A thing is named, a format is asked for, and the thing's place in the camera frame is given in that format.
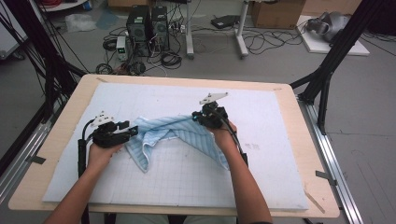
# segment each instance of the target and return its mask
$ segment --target blue striped cloth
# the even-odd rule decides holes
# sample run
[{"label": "blue striped cloth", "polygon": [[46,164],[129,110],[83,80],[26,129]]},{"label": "blue striped cloth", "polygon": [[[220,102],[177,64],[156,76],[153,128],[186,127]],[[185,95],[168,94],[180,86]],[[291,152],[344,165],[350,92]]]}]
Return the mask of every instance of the blue striped cloth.
[{"label": "blue striped cloth", "polygon": [[229,169],[224,154],[215,143],[214,136],[202,125],[189,116],[165,117],[160,119],[136,119],[132,126],[138,126],[139,134],[125,143],[129,154],[137,166],[146,173],[152,149],[161,139],[178,137],[187,144],[200,150],[216,161],[220,166]]}]

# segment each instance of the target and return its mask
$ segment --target gray floor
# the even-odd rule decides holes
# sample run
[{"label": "gray floor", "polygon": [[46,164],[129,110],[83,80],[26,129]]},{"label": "gray floor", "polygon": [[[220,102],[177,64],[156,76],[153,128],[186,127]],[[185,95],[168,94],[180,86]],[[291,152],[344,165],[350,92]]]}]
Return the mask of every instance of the gray floor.
[{"label": "gray floor", "polygon": [[[55,14],[86,13],[79,8]],[[88,12],[95,21],[108,16],[106,11]],[[194,22],[209,26],[211,18]],[[72,49],[94,71],[104,60],[103,37],[121,27],[125,20],[117,19],[107,28],[90,32],[64,34]],[[371,40],[396,54],[396,43]],[[305,46],[283,46],[249,55],[240,60],[231,34],[205,32],[195,35],[195,59],[188,60],[183,48],[182,66],[177,70],[152,69],[146,76],[241,80],[254,82],[291,83],[318,68],[325,55],[308,53]],[[396,219],[396,76],[395,56],[364,40],[369,57],[347,56],[336,70],[330,89],[326,128],[346,182],[361,212],[364,223],[394,223]],[[66,47],[70,63],[80,66]],[[120,64],[113,60],[111,65]],[[0,62],[0,156],[9,148],[33,114],[44,101],[42,91],[28,60]],[[10,211],[7,200],[0,206],[0,223],[40,223],[46,212]],[[95,215],[96,222],[101,218]],[[313,222],[347,223],[343,216],[336,219],[312,219]],[[276,223],[304,223],[299,218],[276,218]]]}]

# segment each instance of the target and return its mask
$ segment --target person's left hand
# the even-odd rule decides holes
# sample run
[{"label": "person's left hand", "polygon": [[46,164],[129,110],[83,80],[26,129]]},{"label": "person's left hand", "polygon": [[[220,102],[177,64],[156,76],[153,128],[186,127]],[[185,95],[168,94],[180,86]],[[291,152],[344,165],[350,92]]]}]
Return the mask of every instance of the person's left hand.
[{"label": "person's left hand", "polygon": [[87,169],[102,172],[110,162],[113,153],[119,151],[122,146],[123,144],[109,148],[102,148],[97,146],[95,143],[92,143],[90,146]]}]

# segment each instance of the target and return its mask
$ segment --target hand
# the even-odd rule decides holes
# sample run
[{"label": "hand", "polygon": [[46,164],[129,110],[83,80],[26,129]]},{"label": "hand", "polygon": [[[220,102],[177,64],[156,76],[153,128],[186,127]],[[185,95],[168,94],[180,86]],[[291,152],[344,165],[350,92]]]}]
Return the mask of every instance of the hand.
[{"label": "hand", "polygon": [[88,158],[87,169],[102,172],[110,163],[113,153],[120,150],[122,145],[109,148],[102,148],[93,143],[90,146],[90,156]]},{"label": "hand", "polygon": [[[233,123],[230,121],[229,124],[233,131],[236,133],[236,126],[233,125]],[[219,129],[208,128],[208,130],[215,135],[216,144],[223,153],[226,153],[226,151],[236,148],[235,141],[233,140],[233,137],[231,136],[225,124],[223,124]]]}]

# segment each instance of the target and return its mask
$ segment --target person's left arm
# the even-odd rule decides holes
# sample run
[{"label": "person's left arm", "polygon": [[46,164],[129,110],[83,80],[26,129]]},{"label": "person's left arm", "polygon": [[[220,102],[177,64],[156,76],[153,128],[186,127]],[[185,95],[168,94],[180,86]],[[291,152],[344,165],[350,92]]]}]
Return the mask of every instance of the person's left arm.
[{"label": "person's left arm", "polygon": [[121,147],[122,145],[101,148],[96,144],[92,144],[90,146],[87,169],[84,174],[64,196],[44,223],[79,223],[99,177],[110,162],[113,153],[120,150]]}]

